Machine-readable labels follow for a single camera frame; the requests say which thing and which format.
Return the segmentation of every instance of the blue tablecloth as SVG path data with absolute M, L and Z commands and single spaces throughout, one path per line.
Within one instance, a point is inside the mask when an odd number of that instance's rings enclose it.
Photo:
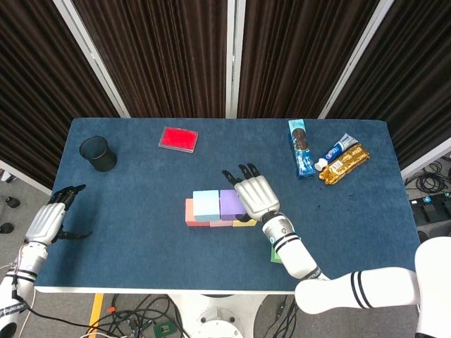
M 297 180 L 287 120 L 74 120 L 54 191 L 86 184 L 68 211 L 65 230 L 93 234 L 59 240 L 37 279 L 44 287 L 110 287 L 292 291 L 297 281 L 271 263 L 260 223 L 247 228 L 189 228 L 185 199 L 193 190 L 230 189 L 254 163 L 280 199 L 305 246 L 330 278 L 355 270 L 414 269 L 419 245 L 387 125 L 373 120 L 305 120 L 316 160 L 348 132 L 371 158 L 333 186 Z M 158 147 L 165 126 L 199 132 L 193 154 Z M 94 170 L 78 153 L 84 138 L 105 137 L 116 167 Z

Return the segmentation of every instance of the blue snack package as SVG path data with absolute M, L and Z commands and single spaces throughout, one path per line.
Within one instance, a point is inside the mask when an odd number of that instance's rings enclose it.
M 289 120 L 288 132 L 288 138 L 295 156 L 297 178 L 314 175 L 316 171 L 310 154 L 309 144 L 307 143 L 304 120 Z

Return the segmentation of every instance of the colored block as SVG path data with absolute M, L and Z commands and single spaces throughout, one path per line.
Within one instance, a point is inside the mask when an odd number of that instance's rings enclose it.
M 219 191 L 204 190 L 192 193 L 192 210 L 198 222 L 220 220 Z
M 256 220 L 250 220 L 249 222 L 241 222 L 239 220 L 233 221 L 233 227 L 253 227 L 257 223 Z
M 231 227 L 232 225 L 232 220 L 212 220 L 210 222 L 211 227 Z
M 221 220 L 236 220 L 236 215 L 244 215 L 246 213 L 246 209 L 234 189 L 221 190 L 219 200 L 221 204 Z
M 282 263 L 282 260 L 280 259 L 280 257 L 277 254 L 276 250 L 274 250 L 273 246 L 271 246 L 271 262 L 273 262 L 273 263 Z
M 185 222 L 188 227 L 209 227 L 210 222 L 198 222 L 192 213 L 192 199 L 185 200 Z

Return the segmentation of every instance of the toothpaste cap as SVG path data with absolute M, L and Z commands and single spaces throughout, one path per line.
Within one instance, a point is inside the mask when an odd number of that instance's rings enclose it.
M 318 162 L 315 163 L 315 169 L 322 171 L 327 166 L 327 161 L 324 158 L 320 158 Z

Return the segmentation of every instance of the yellow block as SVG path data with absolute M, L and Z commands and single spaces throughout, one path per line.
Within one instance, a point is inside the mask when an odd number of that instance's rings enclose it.
M 256 225 L 256 220 L 250 220 L 248 222 L 241 222 L 239 220 L 234 220 L 232 226 L 233 227 L 254 227 Z
M 89 326 L 99 326 L 99 319 L 101 313 L 101 304 L 104 301 L 104 294 L 95 294 L 94 302 L 92 303 L 91 320 L 89 321 Z M 89 329 L 89 333 L 94 333 L 96 329 Z M 91 334 L 89 338 L 96 338 L 96 334 Z

